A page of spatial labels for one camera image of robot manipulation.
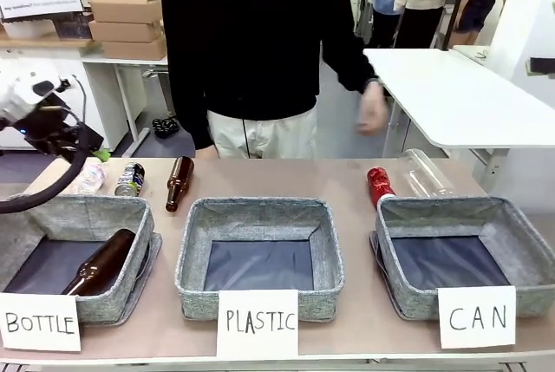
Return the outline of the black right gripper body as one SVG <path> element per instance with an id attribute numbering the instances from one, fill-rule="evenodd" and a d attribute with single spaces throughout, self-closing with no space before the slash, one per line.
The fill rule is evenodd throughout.
<path id="1" fill-rule="evenodd" d="M 554 76 L 555 59 L 544 57 L 530 57 L 526 61 L 526 73 L 533 76 Z"/>

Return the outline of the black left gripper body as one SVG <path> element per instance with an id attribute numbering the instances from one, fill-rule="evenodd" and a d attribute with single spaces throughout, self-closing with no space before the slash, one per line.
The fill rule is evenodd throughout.
<path id="1" fill-rule="evenodd" d="M 86 159 L 89 156 L 88 132 L 82 121 L 78 121 L 74 126 L 63 122 L 61 128 L 49 134 L 25 134 L 23 138 L 43 154 L 64 159 Z"/>

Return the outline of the person's left hand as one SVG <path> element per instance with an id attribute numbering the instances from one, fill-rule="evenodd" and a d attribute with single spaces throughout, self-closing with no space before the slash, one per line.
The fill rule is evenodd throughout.
<path id="1" fill-rule="evenodd" d="M 357 130 L 363 135 L 372 135 L 383 129 L 389 116 L 387 102 L 380 82 L 370 82 L 359 102 Z"/>

